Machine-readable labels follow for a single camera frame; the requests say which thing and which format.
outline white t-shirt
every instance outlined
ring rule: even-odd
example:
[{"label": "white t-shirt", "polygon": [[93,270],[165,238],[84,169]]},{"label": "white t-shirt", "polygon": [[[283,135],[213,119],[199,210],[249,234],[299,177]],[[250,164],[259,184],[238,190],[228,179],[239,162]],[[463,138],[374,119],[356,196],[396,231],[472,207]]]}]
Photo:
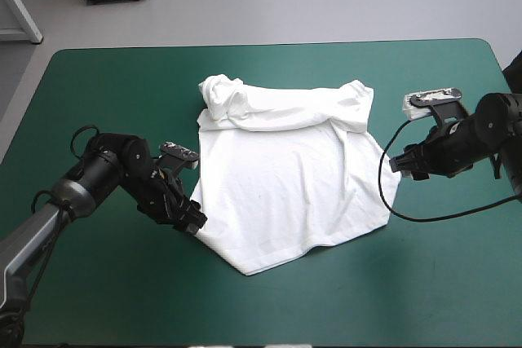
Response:
[{"label": "white t-shirt", "polygon": [[[192,198],[208,217],[197,238],[245,275],[387,224],[377,188],[383,150],[366,132],[374,92],[278,90],[224,75],[200,85],[201,179]],[[392,203],[400,174],[383,165]]]}]

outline shirt sleeve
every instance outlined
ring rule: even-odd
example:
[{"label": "shirt sleeve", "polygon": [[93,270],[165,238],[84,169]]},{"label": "shirt sleeve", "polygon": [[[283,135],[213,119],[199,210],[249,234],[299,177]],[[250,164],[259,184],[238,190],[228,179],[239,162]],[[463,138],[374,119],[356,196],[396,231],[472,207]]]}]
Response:
[{"label": "shirt sleeve", "polygon": [[245,85],[225,75],[200,85],[208,109],[200,130],[296,130],[331,120],[339,128],[366,132],[374,91],[360,81],[339,88],[275,89]]}]

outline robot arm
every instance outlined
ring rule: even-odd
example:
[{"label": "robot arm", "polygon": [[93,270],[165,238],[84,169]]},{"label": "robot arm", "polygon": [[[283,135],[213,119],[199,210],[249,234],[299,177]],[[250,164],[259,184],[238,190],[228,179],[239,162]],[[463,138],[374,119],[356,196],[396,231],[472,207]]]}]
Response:
[{"label": "robot arm", "polygon": [[[76,134],[89,128],[96,129],[88,126]],[[96,131],[78,163],[52,188],[51,200],[0,242],[0,346],[21,343],[20,317],[29,308],[31,270],[69,223],[91,215],[118,185],[156,223],[196,234],[206,222],[200,205],[184,195],[178,178],[181,169],[197,166],[197,153],[164,143],[162,155],[154,160],[145,140]]]},{"label": "robot arm", "polygon": [[504,165],[515,194],[522,194],[522,95],[487,94],[471,115],[460,104],[461,96],[456,89],[406,96],[410,119],[433,116],[436,126],[421,143],[393,157],[391,170],[411,174],[414,180],[430,174],[451,178],[488,157],[495,178]]}]

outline black cable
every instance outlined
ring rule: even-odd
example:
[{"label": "black cable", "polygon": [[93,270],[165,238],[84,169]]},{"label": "black cable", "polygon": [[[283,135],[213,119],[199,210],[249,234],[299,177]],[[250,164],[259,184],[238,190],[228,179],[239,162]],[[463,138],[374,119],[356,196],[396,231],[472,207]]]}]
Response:
[{"label": "black cable", "polygon": [[448,219],[453,219],[453,218],[460,218],[461,216],[466,216],[466,215],[470,215],[470,214],[475,214],[477,212],[480,212],[480,211],[485,211],[487,209],[492,209],[494,207],[498,207],[499,205],[502,205],[502,204],[505,204],[505,203],[508,203],[510,201],[513,201],[513,200],[517,200],[519,198],[522,197],[522,195],[515,195],[515,196],[510,196],[510,197],[506,197],[505,199],[501,199],[499,201],[495,201],[494,203],[491,203],[491,204],[487,204],[487,205],[483,205],[481,207],[477,207],[477,208],[473,208],[473,209],[469,209],[467,211],[463,211],[463,212],[459,212],[457,214],[450,214],[450,215],[443,215],[443,216],[437,216],[435,218],[425,218],[425,219],[417,219],[417,218],[411,218],[410,216],[407,216],[407,215],[403,215],[403,214],[400,214],[398,212],[396,212],[387,202],[386,202],[386,199],[384,198],[384,194],[383,194],[383,186],[381,184],[381,173],[383,171],[383,161],[384,161],[384,157],[386,156],[386,153],[387,151],[390,149],[390,147],[392,146],[393,142],[395,142],[395,139],[397,139],[397,136],[399,136],[399,133],[411,122],[411,120],[408,120],[406,121],[404,124],[402,124],[398,129],[397,131],[395,132],[395,134],[393,135],[393,137],[391,138],[391,140],[388,142],[388,144],[386,145],[386,147],[384,148],[383,150],[383,154],[381,155],[381,159],[378,163],[378,193],[379,195],[381,196],[381,200],[383,201],[384,205],[386,206],[386,208],[388,208],[388,210],[394,214],[395,216],[397,216],[398,218],[401,218],[401,219],[404,219],[404,220],[408,220],[410,222],[439,222],[441,220],[448,220]]},{"label": "black cable", "polygon": [[[34,196],[33,202],[31,203],[31,211],[33,212],[33,214],[36,210],[36,203],[38,202],[38,198],[41,195],[49,195],[49,196],[51,196],[52,199],[55,199],[53,194],[49,191],[38,192]],[[47,264],[49,263],[49,260],[51,259],[52,251],[55,248],[56,240],[58,240],[58,235],[60,233],[60,228],[62,227],[62,223],[64,220],[64,213],[66,210],[69,214],[71,214],[68,203],[62,203],[61,205],[59,205],[59,211],[58,211],[58,215],[56,217],[55,227],[53,230],[52,237],[48,242],[49,245],[48,245],[48,248],[46,251],[46,255],[42,261],[42,265],[40,266],[40,270],[38,271],[38,274],[34,278],[34,282],[33,282],[33,285],[31,286],[31,290],[29,291],[29,295],[27,296],[27,300],[25,301],[24,305],[21,307],[21,309],[18,313],[18,316],[16,318],[16,321],[13,324],[13,328],[11,330],[11,336],[9,337],[9,342],[7,343],[8,348],[10,348],[11,344],[13,344],[15,342],[15,338],[18,335],[18,333],[20,332],[19,329],[20,329],[22,322],[24,321],[25,313],[27,313],[27,311],[29,310],[31,301],[33,300],[33,297],[34,297],[34,294],[36,293],[38,285],[40,284],[40,281],[42,280],[43,273],[45,272],[45,270],[47,268]]]},{"label": "black cable", "polygon": [[83,126],[82,128],[80,128],[79,130],[77,130],[76,132],[74,132],[73,134],[73,137],[71,138],[71,144],[69,145],[69,149],[71,150],[71,153],[77,158],[77,159],[81,159],[81,157],[76,153],[76,149],[74,148],[74,140],[76,140],[76,138],[82,134],[83,132],[85,132],[86,130],[96,130],[96,136],[98,136],[100,134],[100,130],[98,129],[97,126],[93,126],[93,125],[90,125],[90,126]]}]

